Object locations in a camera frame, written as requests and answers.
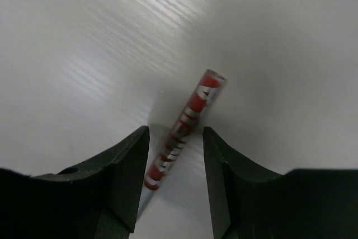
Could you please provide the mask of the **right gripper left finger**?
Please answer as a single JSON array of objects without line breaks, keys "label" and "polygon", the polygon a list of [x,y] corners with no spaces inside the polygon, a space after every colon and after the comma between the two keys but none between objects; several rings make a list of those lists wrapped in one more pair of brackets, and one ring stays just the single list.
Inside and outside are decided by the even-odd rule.
[{"label": "right gripper left finger", "polygon": [[111,148],[58,174],[1,169],[2,238],[128,238],[149,151],[141,126]]}]

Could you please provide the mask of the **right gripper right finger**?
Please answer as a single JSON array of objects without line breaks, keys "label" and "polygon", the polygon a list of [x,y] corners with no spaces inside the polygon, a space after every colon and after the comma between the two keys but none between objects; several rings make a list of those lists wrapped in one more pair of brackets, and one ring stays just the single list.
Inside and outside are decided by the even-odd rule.
[{"label": "right gripper right finger", "polygon": [[273,172],[202,134],[215,238],[356,238],[357,170]]}]

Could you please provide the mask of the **red silver lip gloss tube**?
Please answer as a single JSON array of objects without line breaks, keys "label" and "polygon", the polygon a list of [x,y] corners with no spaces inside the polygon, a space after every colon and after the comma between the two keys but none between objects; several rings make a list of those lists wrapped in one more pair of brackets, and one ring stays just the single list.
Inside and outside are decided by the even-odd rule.
[{"label": "red silver lip gloss tube", "polygon": [[159,153],[144,177],[146,188],[159,189],[162,180],[181,154],[191,134],[210,110],[225,83],[226,79],[217,72],[211,69],[204,72],[172,128],[160,144]]}]

